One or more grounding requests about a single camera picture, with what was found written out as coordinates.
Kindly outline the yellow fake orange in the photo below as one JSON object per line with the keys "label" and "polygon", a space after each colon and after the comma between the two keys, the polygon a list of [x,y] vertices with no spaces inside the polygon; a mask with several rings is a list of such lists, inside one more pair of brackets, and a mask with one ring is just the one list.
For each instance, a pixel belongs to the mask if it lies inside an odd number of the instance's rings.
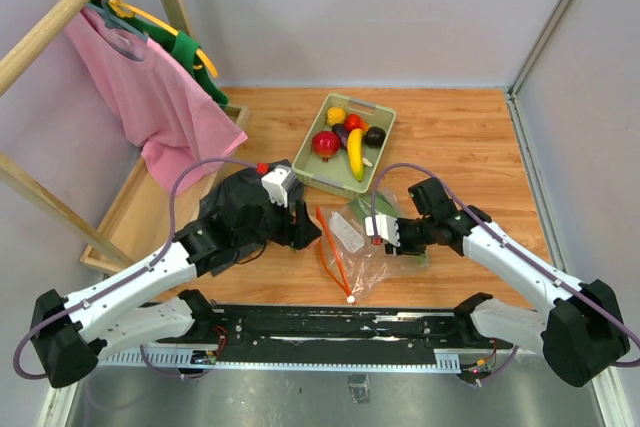
{"label": "yellow fake orange", "polygon": [[326,125],[333,127],[342,124],[347,117],[346,111],[341,107],[330,107],[326,111]]}

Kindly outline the red fake apple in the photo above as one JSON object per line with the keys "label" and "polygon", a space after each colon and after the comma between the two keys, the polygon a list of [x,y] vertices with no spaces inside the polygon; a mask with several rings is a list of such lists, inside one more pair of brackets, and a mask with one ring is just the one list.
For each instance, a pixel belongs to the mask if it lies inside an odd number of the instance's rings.
{"label": "red fake apple", "polygon": [[340,138],[331,131],[320,131],[311,140],[312,152],[323,162],[328,162],[340,149]]}

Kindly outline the clear zip top bag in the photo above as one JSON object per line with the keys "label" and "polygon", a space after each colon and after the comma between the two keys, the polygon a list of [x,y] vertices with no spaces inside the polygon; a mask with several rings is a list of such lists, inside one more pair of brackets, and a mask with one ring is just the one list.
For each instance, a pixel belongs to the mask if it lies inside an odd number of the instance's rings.
{"label": "clear zip top bag", "polygon": [[350,305],[365,299],[378,283],[421,273],[430,265],[427,254],[394,256],[373,245],[365,229],[370,208],[371,196],[364,194],[343,206],[318,206],[315,211],[323,231],[316,257]]}

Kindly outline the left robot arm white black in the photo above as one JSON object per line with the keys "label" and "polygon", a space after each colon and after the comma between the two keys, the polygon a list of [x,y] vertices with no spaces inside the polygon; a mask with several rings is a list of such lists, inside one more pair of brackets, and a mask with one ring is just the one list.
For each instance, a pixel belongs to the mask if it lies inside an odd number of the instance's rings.
{"label": "left robot arm white black", "polygon": [[118,274],[67,296],[50,289],[34,305],[30,339],[54,388],[69,386],[99,362],[156,340],[200,343],[214,330],[209,301],[185,290],[161,304],[159,294],[238,264],[276,243],[301,250],[322,234],[311,220],[296,175],[279,165],[261,176],[244,169],[200,202],[198,216],[160,248]]}

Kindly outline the yellow fake banana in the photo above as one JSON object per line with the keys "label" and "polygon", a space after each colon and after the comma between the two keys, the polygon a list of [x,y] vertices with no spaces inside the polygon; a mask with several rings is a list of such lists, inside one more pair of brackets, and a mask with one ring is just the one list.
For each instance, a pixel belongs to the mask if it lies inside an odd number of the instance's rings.
{"label": "yellow fake banana", "polygon": [[353,129],[347,139],[347,154],[351,172],[358,182],[364,179],[364,162],[362,160],[362,139],[364,132],[360,128]]}

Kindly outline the dark fake avocado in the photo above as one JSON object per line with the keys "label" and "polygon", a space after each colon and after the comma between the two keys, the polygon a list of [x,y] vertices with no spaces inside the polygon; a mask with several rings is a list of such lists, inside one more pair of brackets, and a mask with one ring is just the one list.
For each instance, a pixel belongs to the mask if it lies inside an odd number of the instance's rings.
{"label": "dark fake avocado", "polygon": [[387,133],[383,128],[371,126],[364,136],[364,142],[367,146],[381,148],[386,140],[386,136]]}

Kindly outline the purple fake eggplant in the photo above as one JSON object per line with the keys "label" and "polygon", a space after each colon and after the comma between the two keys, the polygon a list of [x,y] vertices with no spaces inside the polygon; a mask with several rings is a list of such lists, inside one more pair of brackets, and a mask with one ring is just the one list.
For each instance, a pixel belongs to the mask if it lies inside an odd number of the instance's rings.
{"label": "purple fake eggplant", "polygon": [[[349,132],[346,131],[343,124],[334,125],[331,128],[331,130],[335,135],[338,136],[340,140],[341,149],[344,151],[347,151],[347,142],[348,142]],[[369,168],[373,167],[372,162],[365,155],[362,155],[361,158],[362,158],[363,164],[366,167],[369,167]]]}

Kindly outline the green fake leafy vegetable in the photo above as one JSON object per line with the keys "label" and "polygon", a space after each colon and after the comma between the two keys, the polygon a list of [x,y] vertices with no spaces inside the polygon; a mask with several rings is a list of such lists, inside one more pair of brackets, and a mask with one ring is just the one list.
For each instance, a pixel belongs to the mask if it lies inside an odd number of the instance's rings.
{"label": "green fake leafy vegetable", "polygon": [[[424,270],[429,266],[427,253],[420,256],[389,255],[385,253],[385,241],[378,246],[372,243],[372,238],[366,235],[365,218],[371,216],[371,195],[363,194],[347,204],[346,218],[362,238],[362,241],[354,240],[353,247],[358,247],[356,253],[365,252],[372,261],[372,265],[381,267],[383,264],[393,271],[409,274],[410,272]],[[386,214],[399,219],[404,216],[395,194],[389,189],[381,189],[375,194],[375,215]]]}

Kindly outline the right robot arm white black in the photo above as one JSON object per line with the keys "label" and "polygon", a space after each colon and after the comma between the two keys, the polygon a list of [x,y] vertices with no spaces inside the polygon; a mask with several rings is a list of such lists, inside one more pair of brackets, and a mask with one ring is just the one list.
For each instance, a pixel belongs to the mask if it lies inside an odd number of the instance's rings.
{"label": "right robot arm white black", "polygon": [[514,307],[486,293],[471,296],[454,310],[453,334],[460,344],[504,340],[541,355],[575,387],[609,367],[626,366],[623,358],[639,337],[624,325],[609,285],[583,282],[543,261],[436,178],[411,186],[408,193],[418,218],[372,213],[365,225],[373,242],[391,255],[447,246],[499,276],[531,305]]}

